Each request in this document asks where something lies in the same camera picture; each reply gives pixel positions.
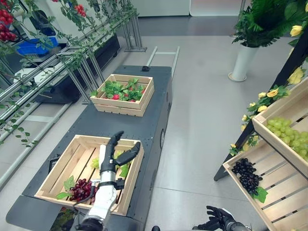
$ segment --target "wooden crate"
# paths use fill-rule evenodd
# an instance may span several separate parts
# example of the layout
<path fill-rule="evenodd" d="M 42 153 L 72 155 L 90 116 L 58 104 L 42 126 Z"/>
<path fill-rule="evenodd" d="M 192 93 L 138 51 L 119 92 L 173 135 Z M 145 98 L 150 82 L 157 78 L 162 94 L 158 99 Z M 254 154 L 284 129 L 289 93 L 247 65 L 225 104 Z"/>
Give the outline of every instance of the wooden crate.
<path fill-rule="evenodd" d="M 109 139 L 106 137 L 76 135 L 42 183 L 35 197 L 65 206 L 73 206 L 75 202 L 69 201 L 68 198 L 57 200 L 56 195 L 64 192 L 63 183 L 70 176 L 74 176 L 75 181 L 83 178 L 87 180 L 100 178 L 99 170 L 93 169 L 91 163 L 92 159 L 99 157 L 100 145 L 106 145 Z M 126 151 L 132 148 L 136 142 L 138 141 L 121 139 L 115 150 Z M 126 215 L 143 154 L 144 150 L 141 145 L 138 155 L 133 159 L 129 167 L 124 189 L 117 191 L 117 203 L 112 208 L 113 214 Z M 120 171 L 120 169 L 117 171 L 116 178 L 119 178 Z M 76 207 L 90 209 L 92 204 L 89 200 L 86 203 L 78 204 Z"/>
<path fill-rule="evenodd" d="M 248 158 L 269 193 L 263 203 L 253 199 L 232 172 L 235 163 Z M 223 164 L 270 231 L 308 230 L 308 181 L 265 141 Z"/>
<path fill-rule="evenodd" d="M 102 92 L 105 82 L 97 89 L 97 96 L 91 96 L 91 101 L 98 111 L 119 113 L 132 116 L 143 116 L 146 107 L 154 93 L 154 82 L 152 77 L 141 76 L 127 76 L 127 75 L 110 75 L 107 79 L 109 81 L 118 81 L 126 85 L 130 79 L 137 78 L 138 84 L 145 87 L 145 91 L 139 101 L 128 102 L 121 100 L 104 99 L 106 92 Z"/>
<path fill-rule="evenodd" d="M 267 140 L 277 151 L 288 159 L 306 177 L 308 177 L 308 162 L 299 156 L 292 148 L 272 133 L 267 127 L 267 120 L 283 117 L 292 120 L 291 127 L 298 131 L 308 131 L 308 78 L 291 90 L 291 95 L 280 99 L 253 118 L 257 133 Z"/>

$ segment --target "yellow flower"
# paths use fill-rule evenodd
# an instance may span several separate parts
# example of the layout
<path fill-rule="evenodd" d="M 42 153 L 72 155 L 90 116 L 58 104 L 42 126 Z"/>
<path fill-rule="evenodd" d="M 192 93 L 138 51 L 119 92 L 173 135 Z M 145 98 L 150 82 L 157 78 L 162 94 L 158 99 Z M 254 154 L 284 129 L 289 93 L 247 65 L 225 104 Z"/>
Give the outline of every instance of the yellow flower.
<path fill-rule="evenodd" d="M 241 125 L 241 131 L 244 131 L 245 128 L 246 128 L 246 124 Z"/>
<path fill-rule="evenodd" d="M 258 112 L 263 112 L 264 110 L 266 110 L 267 109 L 267 106 L 260 106 L 259 108 L 258 108 Z"/>
<path fill-rule="evenodd" d="M 243 115 L 243 117 L 242 117 L 242 121 L 244 121 L 244 122 L 245 122 L 245 120 L 247 120 L 247 116 L 246 116 L 246 115 Z"/>
<path fill-rule="evenodd" d="M 267 93 L 267 97 L 274 97 L 275 95 L 278 94 L 278 88 L 275 90 L 271 90 L 269 93 Z"/>
<path fill-rule="evenodd" d="M 248 151 L 249 150 L 249 145 L 248 143 L 246 142 L 244 145 L 243 145 L 243 151 Z"/>
<path fill-rule="evenodd" d="M 262 99 L 265 96 L 266 96 L 266 93 L 265 92 L 261 92 L 261 93 L 259 93 L 258 98 Z"/>
<path fill-rule="evenodd" d="M 302 29 L 303 27 L 302 26 L 298 26 L 298 25 L 295 25 L 292 27 L 292 30 L 290 32 L 290 35 L 293 37 L 293 36 L 296 36 L 296 35 L 299 35 L 300 32 L 302 32 Z"/>
<path fill-rule="evenodd" d="M 304 72 L 300 67 L 298 67 L 288 78 L 288 82 L 290 84 L 298 84 L 301 81 L 301 77 L 303 77 Z"/>

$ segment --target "white flower pot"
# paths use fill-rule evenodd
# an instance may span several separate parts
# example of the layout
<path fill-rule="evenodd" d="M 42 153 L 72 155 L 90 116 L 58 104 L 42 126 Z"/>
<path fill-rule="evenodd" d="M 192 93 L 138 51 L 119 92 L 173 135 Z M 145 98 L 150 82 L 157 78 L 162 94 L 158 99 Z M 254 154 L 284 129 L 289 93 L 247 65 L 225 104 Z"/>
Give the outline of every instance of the white flower pot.
<path fill-rule="evenodd" d="M 259 47 L 246 47 L 241 45 L 235 67 L 233 71 L 228 74 L 230 80 L 241 82 L 246 79 L 246 72 L 258 49 Z"/>

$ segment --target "fern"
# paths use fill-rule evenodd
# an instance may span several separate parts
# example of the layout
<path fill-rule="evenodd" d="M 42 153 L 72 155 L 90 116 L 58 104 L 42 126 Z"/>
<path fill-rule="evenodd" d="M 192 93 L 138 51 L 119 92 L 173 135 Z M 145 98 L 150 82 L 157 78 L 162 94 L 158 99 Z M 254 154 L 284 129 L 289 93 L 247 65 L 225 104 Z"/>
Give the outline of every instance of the fern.
<path fill-rule="evenodd" d="M 290 3 L 295 5 L 292 9 L 294 14 L 288 11 Z M 273 44 L 289 32 L 292 26 L 301 25 L 307 20 L 305 4 L 306 0 L 252 0 L 251 6 L 240 13 L 233 42 L 241 41 L 248 47 Z"/>

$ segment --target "black table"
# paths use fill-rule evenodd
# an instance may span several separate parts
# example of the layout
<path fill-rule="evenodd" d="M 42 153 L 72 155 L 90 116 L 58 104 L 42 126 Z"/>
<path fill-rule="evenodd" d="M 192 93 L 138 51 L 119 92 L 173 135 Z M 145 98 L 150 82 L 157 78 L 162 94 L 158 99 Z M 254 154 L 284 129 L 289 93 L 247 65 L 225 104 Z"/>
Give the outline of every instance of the black table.
<path fill-rule="evenodd" d="M 49 231 L 62 205 L 37 199 L 34 194 L 48 175 L 50 161 L 59 158 L 76 134 L 111 137 L 123 130 L 123 139 L 142 142 L 144 157 L 127 216 L 111 215 L 108 230 L 143 230 L 172 104 L 172 80 L 171 67 L 151 67 L 149 72 L 142 72 L 141 68 L 121 66 L 114 73 L 154 78 L 155 91 L 143 117 L 99 112 L 89 104 L 18 197 L 6 216 L 8 223 L 34 231 Z"/>

